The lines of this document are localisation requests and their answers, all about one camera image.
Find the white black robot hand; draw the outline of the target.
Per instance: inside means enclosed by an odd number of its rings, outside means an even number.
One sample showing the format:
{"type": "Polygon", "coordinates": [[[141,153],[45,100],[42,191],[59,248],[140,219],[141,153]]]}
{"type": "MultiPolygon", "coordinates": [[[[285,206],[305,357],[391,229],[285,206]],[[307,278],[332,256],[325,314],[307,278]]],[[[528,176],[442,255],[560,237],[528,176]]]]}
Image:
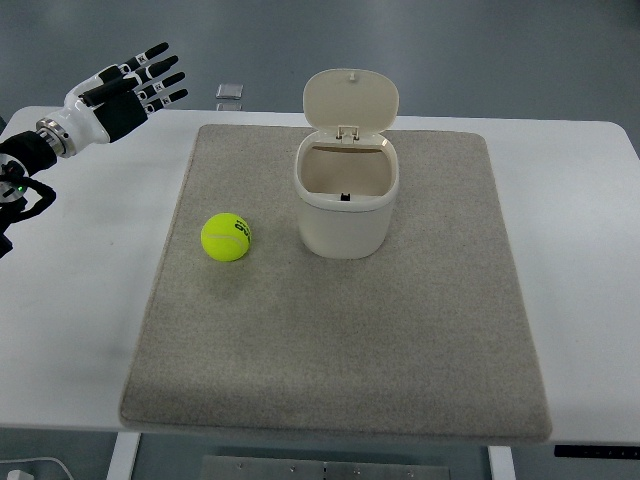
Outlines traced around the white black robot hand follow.
{"type": "Polygon", "coordinates": [[[61,109],[36,123],[36,133],[62,158],[129,135],[149,116],[188,95],[175,88],[185,78],[172,70],[178,57],[159,58],[168,49],[162,42],[76,85],[61,109]]]}

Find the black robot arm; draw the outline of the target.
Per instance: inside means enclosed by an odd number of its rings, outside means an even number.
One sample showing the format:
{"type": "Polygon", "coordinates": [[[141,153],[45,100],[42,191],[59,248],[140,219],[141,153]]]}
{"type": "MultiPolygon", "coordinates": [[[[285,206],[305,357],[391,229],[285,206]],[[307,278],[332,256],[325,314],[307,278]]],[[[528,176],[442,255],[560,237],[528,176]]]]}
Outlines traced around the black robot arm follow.
{"type": "Polygon", "coordinates": [[[1,256],[13,249],[6,236],[15,224],[39,216],[56,200],[52,187],[34,179],[57,162],[43,133],[26,131],[1,142],[1,256]]]}

